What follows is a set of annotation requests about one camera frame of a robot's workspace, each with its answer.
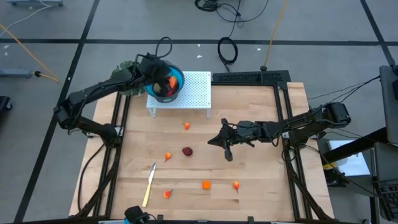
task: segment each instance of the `orange cable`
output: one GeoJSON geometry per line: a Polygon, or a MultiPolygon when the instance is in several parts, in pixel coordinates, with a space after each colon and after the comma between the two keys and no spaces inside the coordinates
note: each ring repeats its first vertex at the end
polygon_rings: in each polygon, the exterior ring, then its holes
{"type": "Polygon", "coordinates": [[[278,29],[278,26],[279,26],[279,24],[280,24],[280,21],[282,20],[282,17],[283,17],[283,15],[284,15],[284,12],[285,12],[285,9],[286,9],[286,5],[287,5],[287,2],[288,2],[288,1],[289,1],[289,0],[285,0],[285,1],[284,1],[284,6],[282,7],[282,10],[281,10],[281,12],[280,12],[280,14],[279,14],[278,21],[276,22],[276,25],[275,25],[275,27],[274,27],[274,31],[272,32],[271,40],[269,41],[269,46],[268,46],[267,58],[266,58],[266,61],[264,62],[264,66],[267,65],[269,55],[271,54],[272,41],[274,40],[274,37],[275,37],[275,34],[276,34],[276,30],[278,29]]]}
{"type": "Polygon", "coordinates": [[[54,81],[56,81],[56,82],[60,82],[60,80],[58,80],[58,79],[56,79],[56,78],[54,78],[54,77],[51,77],[50,75],[45,75],[45,74],[43,74],[43,73],[39,73],[39,75],[40,76],[43,76],[43,77],[45,77],[45,78],[49,78],[49,79],[51,79],[51,80],[54,80],[54,81]]]}
{"type": "Polygon", "coordinates": [[[49,73],[51,73],[51,75],[55,76],[58,79],[59,82],[59,77],[53,72],[51,71],[51,69],[49,69],[47,66],[45,66],[39,59],[37,59],[35,57],[34,54],[32,54],[32,52],[30,52],[25,45],[23,45],[17,37],[15,37],[12,33],[10,33],[7,28],[5,28],[1,23],[0,23],[0,28],[4,29],[8,35],[10,35],[37,63],[39,63],[44,69],[46,69],[49,73]]]}

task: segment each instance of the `white rack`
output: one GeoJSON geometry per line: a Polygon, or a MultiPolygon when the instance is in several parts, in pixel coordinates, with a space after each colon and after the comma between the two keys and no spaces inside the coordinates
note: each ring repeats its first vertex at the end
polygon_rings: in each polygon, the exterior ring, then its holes
{"type": "Polygon", "coordinates": [[[159,103],[148,95],[147,109],[152,117],[156,117],[156,109],[204,109],[207,118],[211,110],[211,73],[183,72],[185,83],[178,93],[177,99],[170,103],[159,103]]]}

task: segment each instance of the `wooden table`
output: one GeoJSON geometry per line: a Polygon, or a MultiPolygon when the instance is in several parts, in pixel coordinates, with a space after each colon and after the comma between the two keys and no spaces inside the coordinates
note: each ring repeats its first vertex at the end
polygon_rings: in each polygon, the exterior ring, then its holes
{"type": "MultiPolygon", "coordinates": [[[[293,114],[308,111],[303,83],[288,83],[293,114]]],[[[94,120],[111,121],[116,95],[98,101],[94,120]]],[[[281,102],[286,118],[283,94],[281,102]]],[[[160,110],[152,118],[146,110],[146,96],[135,97],[127,117],[118,179],[111,218],[124,218],[124,211],[142,204],[150,168],[158,161],[147,208],[153,215],[163,214],[166,220],[239,220],[254,216],[256,221],[294,221],[286,167],[281,159],[282,144],[254,142],[232,147],[233,162],[224,158],[222,148],[207,145],[218,133],[221,118],[231,123],[240,120],[277,121],[274,91],[267,86],[212,86],[212,116],[206,119],[203,110],[160,110]],[[184,129],[184,123],[191,124],[184,129]],[[193,155],[185,157],[183,147],[191,147],[193,155]],[[166,152],[172,158],[164,162],[166,152]],[[210,180],[211,190],[203,190],[203,180],[210,180]],[[240,183],[239,193],[233,181],[240,183]],[[173,190],[169,199],[166,190],[173,190]]],[[[313,140],[309,145],[317,147],[313,140]]],[[[102,145],[99,138],[89,139],[82,166],[102,145]]],[[[322,163],[317,152],[302,149],[302,163],[307,188],[324,211],[333,217],[322,163]]],[[[82,187],[82,205],[98,186],[104,150],[96,156],[86,170],[82,187]]],[[[302,196],[297,198],[301,217],[305,217],[302,196]]],[[[76,193],[70,214],[77,212],[76,193]]],[[[102,213],[108,193],[103,197],[102,213]]]]}

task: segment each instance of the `table leg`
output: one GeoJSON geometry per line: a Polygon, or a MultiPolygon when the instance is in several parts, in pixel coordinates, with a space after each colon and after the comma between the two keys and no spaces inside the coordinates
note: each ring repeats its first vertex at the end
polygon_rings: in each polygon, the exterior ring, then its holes
{"type": "Polygon", "coordinates": [[[156,108],[147,108],[149,111],[149,114],[155,118],[156,117],[156,108]]]}

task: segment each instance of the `metal bracket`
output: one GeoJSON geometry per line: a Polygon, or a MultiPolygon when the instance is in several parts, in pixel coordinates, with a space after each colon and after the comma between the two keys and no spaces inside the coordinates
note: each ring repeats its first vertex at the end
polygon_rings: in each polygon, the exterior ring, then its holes
{"type": "Polygon", "coordinates": [[[254,217],[248,217],[248,223],[254,224],[254,217]]]}
{"type": "Polygon", "coordinates": [[[157,217],[156,217],[157,223],[162,223],[163,222],[163,217],[164,217],[163,215],[158,214],[157,217]]]}
{"type": "MultiPolygon", "coordinates": [[[[282,138],[289,139],[289,132],[282,133],[282,138]]],[[[310,136],[309,139],[317,140],[318,139],[318,135],[314,134],[313,136],[310,136]]]]}
{"type": "MultiPolygon", "coordinates": [[[[123,136],[123,134],[124,134],[124,129],[122,128],[122,127],[120,127],[120,126],[116,126],[116,127],[114,127],[114,129],[115,129],[115,131],[117,132],[117,133],[119,133],[119,136],[123,136]]],[[[89,137],[89,138],[93,138],[93,137],[96,137],[96,136],[99,136],[99,135],[97,135],[97,134],[93,134],[93,133],[91,133],[91,132],[86,132],[86,133],[83,133],[85,136],[87,136],[87,137],[89,137]]]]}
{"type": "Polygon", "coordinates": [[[287,91],[287,83],[286,82],[276,82],[276,85],[278,85],[279,88],[287,91]]]}

